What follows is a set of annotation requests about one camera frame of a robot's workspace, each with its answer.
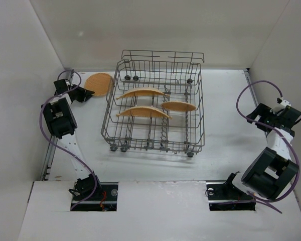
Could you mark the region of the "round woven plate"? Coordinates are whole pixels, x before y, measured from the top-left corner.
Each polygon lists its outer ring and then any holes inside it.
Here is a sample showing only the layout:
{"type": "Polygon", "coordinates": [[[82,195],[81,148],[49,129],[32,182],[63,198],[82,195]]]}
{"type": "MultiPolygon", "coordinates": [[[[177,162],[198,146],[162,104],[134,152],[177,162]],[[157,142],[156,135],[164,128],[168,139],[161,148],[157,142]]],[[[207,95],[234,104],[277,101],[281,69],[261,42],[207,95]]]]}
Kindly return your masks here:
{"type": "Polygon", "coordinates": [[[93,91],[95,97],[105,96],[112,80],[112,77],[107,73],[96,73],[87,78],[84,88],[93,91]]]}
{"type": "Polygon", "coordinates": [[[167,101],[161,104],[161,107],[170,111],[188,112],[195,111],[196,106],[187,102],[167,101]]]}

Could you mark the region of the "fish-shaped woven plate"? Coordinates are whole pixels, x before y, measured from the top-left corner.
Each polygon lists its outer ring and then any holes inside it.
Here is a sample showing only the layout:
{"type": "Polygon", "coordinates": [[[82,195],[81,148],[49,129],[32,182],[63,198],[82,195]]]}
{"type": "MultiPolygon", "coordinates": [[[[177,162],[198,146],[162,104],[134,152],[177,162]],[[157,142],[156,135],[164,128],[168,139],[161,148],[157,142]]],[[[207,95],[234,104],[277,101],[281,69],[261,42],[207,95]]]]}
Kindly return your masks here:
{"type": "Polygon", "coordinates": [[[162,91],[153,88],[153,87],[137,87],[126,91],[120,97],[116,99],[129,98],[129,97],[140,97],[140,96],[169,96],[169,94],[165,94],[162,91]]]}
{"type": "Polygon", "coordinates": [[[134,106],[129,109],[124,110],[121,113],[116,114],[117,117],[120,116],[133,116],[133,117],[149,117],[149,118],[169,118],[172,119],[171,116],[164,113],[158,108],[152,106],[134,106]]]}

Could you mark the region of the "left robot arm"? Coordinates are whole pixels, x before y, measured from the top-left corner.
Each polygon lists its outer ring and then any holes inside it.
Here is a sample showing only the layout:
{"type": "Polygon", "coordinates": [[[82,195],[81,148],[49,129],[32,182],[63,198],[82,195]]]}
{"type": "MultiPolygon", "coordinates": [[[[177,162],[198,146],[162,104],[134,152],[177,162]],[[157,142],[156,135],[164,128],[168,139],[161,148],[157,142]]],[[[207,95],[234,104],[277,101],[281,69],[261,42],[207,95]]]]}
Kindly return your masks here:
{"type": "Polygon", "coordinates": [[[71,85],[66,79],[56,80],[54,85],[55,95],[41,106],[40,124],[45,121],[49,133],[58,139],[54,146],[70,155],[77,182],[69,192],[75,198],[86,201],[102,188],[79,147],[75,133],[78,125],[70,105],[74,101],[86,102],[94,92],[71,85]]]}

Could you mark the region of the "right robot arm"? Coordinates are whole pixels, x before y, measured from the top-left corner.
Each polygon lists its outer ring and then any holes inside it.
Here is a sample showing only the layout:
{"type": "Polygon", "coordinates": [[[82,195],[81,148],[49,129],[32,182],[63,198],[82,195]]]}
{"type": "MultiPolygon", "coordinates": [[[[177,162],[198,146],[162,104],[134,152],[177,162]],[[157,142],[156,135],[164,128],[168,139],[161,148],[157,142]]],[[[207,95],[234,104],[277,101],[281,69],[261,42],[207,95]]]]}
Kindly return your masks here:
{"type": "Polygon", "coordinates": [[[266,133],[267,147],[241,178],[244,186],[269,201],[275,201],[299,171],[299,165],[291,160],[289,151],[294,138],[292,127],[301,117],[301,112],[291,107],[287,100],[277,100],[275,107],[260,103],[246,116],[248,123],[255,123],[266,133]]]}

